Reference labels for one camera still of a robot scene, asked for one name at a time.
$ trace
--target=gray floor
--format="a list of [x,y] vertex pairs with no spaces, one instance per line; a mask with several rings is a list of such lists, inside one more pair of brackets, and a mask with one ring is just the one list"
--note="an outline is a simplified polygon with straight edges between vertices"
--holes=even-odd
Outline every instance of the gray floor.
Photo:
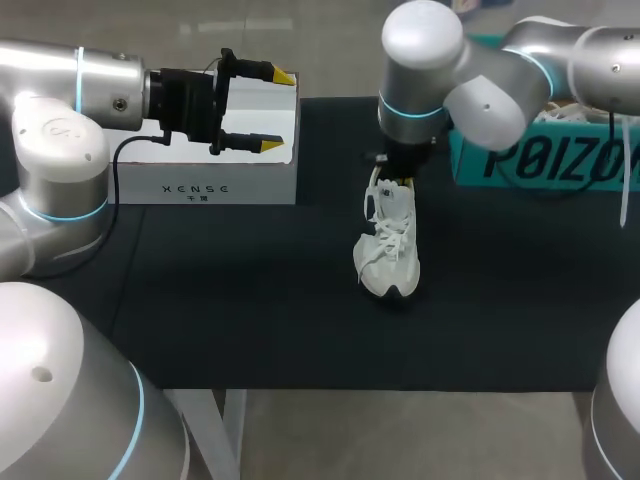
[[587,396],[252,391],[243,480],[582,480]]
[[[300,72],[303,96],[374,95],[380,29],[399,1],[0,0],[0,31],[137,53],[150,67],[201,68],[226,46]],[[502,33],[534,14],[640,25],[636,0],[518,0],[466,28]],[[244,479],[581,480],[587,400],[577,409],[571,394],[253,391]]]

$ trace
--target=blue light ring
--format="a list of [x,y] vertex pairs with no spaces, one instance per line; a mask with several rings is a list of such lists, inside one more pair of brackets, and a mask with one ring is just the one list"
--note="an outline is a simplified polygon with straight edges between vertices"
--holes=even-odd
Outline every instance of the blue light ring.
[[398,115],[400,117],[410,118],[410,119],[429,118],[429,117],[432,117],[433,115],[436,115],[436,114],[438,114],[438,113],[440,113],[441,111],[444,110],[442,107],[440,107],[440,108],[438,108],[436,110],[433,110],[432,112],[427,112],[427,113],[405,113],[405,112],[401,112],[400,110],[396,110],[391,105],[389,105],[386,102],[386,100],[383,98],[382,94],[380,94],[380,101],[385,106],[385,108],[387,110],[389,110],[391,113],[395,113],[396,115]]
[[51,215],[47,215],[46,213],[38,212],[37,210],[34,210],[31,207],[28,207],[28,208],[29,208],[29,211],[33,213],[35,216],[44,218],[45,220],[49,220],[51,222],[77,222],[77,221],[85,220],[89,217],[94,216],[96,213],[98,213],[107,205],[107,200],[108,199],[105,199],[104,203],[100,205],[98,208],[96,208],[93,212],[89,212],[86,215],[81,215],[79,217],[53,217]]
[[133,430],[133,435],[131,436],[131,441],[129,442],[129,446],[125,450],[124,455],[120,459],[120,462],[116,466],[113,473],[109,476],[108,480],[117,480],[120,474],[122,473],[122,471],[124,470],[124,467],[127,465],[127,462],[131,458],[131,455],[133,454],[133,450],[135,449],[136,444],[138,443],[138,438],[140,438],[140,432],[142,430],[142,420],[144,419],[144,388],[142,387],[142,379],[140,378],[140,374],[138,373],[138,370],[136,370],[136,367],[134,367],[132,363],[129,363],[129,364],[131,365],[131,368],[133,368],[133,372],[136,374],[136,379],[138,380],[138,390],[140,392],[140,395],[139,395],[140,400],[139,400],[139,406],[138,406],[138,420],[136,421],[136,426]]
[[549,82],[549,92],[550,92],[549,93],[549,98],[550,99],[553,98],[553,94],[554,94],[553,79],[551,78],[551,74],[549,73],[549,71],[544,67],[544,65],[542,65],[540,63],[539,60],[537,60],[535,57],[532,57],[528,53],[520,52],[520,51],[514,50],[512,48],[503,48],[502,51],[503,52],[509,52],[509,53],[515,53],[516,55],[521,56],[525,60],[529,60],[536,67],[538,67],[540,69],[540,71],[544,74],[544,76],[547,77],[547,82]]

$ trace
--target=black table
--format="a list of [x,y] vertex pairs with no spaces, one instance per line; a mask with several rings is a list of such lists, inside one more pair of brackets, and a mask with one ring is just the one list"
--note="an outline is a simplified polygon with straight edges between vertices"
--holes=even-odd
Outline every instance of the black table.
[[460,188],[436,156],[421,285],[389,305],[352,261],[380,140],[375,99],[303,100],[297,206],[124,206],[91,266],[44,284],[163,388],[592,389],[640,297],[638,198],[621,230],[619,194]]

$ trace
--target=white box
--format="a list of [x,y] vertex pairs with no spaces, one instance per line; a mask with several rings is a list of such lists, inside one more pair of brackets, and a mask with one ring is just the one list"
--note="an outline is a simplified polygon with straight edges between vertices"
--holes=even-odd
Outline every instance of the white box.
[[[232,78],[222,128],[229,133],[280,135],[285,144],[261,154],[190,143],[174,133],[171,146],[133,142],[118,160],[123,204],[295,204],[300,122],[299,88]],[[156,120],[138,132],[105,130],[111,152],[134,135],[162,136]],[[110,185],[113,201],[113,185]]]

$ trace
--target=teal box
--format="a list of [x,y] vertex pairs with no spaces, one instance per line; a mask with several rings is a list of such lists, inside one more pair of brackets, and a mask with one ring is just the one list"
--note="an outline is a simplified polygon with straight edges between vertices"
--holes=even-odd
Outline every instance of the teal box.
[[[476,37],[498,46],[499,36]],[[517,145],[489,152],[449,134],[451,166],[459,185],[575,190],[590,182],[592,190],[619,191],[624,174],[622,129],[611,145],[607,124],[535,122]],[[640,191],[640,128],[631,127],[631,190]]]

